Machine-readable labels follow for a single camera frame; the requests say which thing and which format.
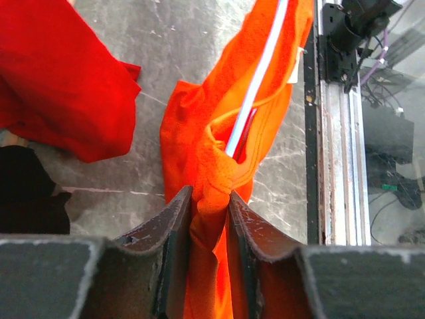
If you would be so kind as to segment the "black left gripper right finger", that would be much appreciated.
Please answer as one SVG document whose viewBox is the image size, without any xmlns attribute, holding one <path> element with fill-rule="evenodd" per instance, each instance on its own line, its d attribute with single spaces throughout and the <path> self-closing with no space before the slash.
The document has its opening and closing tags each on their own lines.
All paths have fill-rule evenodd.
<svg viewBox="0 0 425 319">
<path fill-rule="evenodd" d="M 303 245 L 236 192 L 227 223 L 235 318 L 423 318 L 424 249 Z"/>
</svg>

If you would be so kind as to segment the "light blue wire hanger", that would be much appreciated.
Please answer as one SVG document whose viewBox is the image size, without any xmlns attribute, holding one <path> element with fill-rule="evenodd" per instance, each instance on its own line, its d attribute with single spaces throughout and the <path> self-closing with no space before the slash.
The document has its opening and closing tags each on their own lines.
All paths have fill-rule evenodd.
<svg viewBox="0 0 425 319">
<path fill-rule="evenodd" d="M 248 86 L 248 90 L 246 91 L 246 95 L 240 107 L 238 117 L 234 123 L 232 133 L 226 145 L 225 153 L 227 156 L 233 159 L 236 159 L 235 153 L 242 139 L 242 133 L 246 124 L 248 123 L 248 118 L 250 117 L 256 95 L 260 89 L 276 49 L 276 45 L 284 24 L 284 19 L 288 10 L 288 4 L 289 1 L 278 1 L 276 14 L 270 29 L 270 33 L 268 35 L 268 39 L 264 46 L 262 56 L 260 57 L 258 66 L 256 67 L 252 80 Z"/>
</svg>

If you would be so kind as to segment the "orange t shirt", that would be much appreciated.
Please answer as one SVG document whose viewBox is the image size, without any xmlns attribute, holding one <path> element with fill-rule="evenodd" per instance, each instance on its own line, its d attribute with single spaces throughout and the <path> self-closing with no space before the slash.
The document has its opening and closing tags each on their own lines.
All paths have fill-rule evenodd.
<svg viewBox="0 0 425 319">
<path fill-rule="evenodd" d="M 312 1 L 257 1 L 202 84 L 180 81 L 160 128 L 165 199 L 193 188 L 183 316 L 234 318 L 226 215 L 249 200 L 292 96 Z"/>
</svg>

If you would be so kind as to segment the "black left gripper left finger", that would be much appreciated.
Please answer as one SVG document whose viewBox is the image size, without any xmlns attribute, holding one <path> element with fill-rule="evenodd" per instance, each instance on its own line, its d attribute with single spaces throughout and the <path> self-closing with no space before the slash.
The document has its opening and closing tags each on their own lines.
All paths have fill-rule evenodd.
<svg viewBox="0 0 425 319">
<path fill-rule="evenodd" d="M 3 235 L 1 317 L 182 318 L 191 194 L 114 240 Z"/>
</svg>

